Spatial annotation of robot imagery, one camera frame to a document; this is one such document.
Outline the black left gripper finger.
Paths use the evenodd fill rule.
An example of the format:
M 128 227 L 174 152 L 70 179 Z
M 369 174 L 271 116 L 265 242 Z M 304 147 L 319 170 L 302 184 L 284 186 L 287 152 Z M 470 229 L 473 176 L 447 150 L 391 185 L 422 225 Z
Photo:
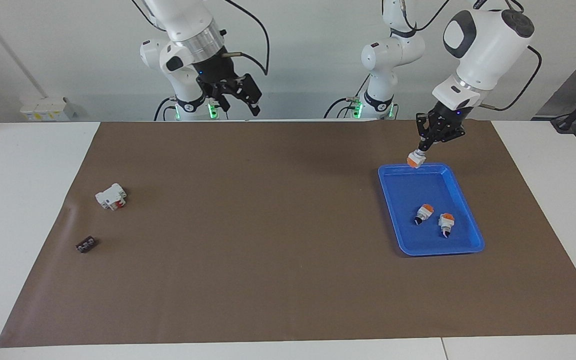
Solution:
M 430 142 L 430 121 L 428 120 L 427 114 L 416 114 L 416 129 L 418 132 L 418 136 L 420 137 L 420 141 L 418 144 L 418 150 L 420 151 L 428 151 L 431 146 Z
M 427 152 L 432 145 L 446 143 L 465 134 L 466 130 L 461 125 L 431 126 L 423 135 L 423 151 Z

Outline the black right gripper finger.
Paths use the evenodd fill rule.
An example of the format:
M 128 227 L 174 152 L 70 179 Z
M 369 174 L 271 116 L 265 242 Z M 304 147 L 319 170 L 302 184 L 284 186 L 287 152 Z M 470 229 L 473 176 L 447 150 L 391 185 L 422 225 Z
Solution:
M 262 91 L 259 89 L 254 78 L 250 74 L 245 74 L 235 78 L 234 85 L 234 98 L 245 103 L 252 116 L 257 117 L 261 112 L 259 101 L 262 98 Z
M 230 110 L 230 102 L 226 100 L 226 96 L 224 96 L 219 85 L 203 85 L 203 92 L 207 98 L 217 102 L 222 111 L 227 113 Z

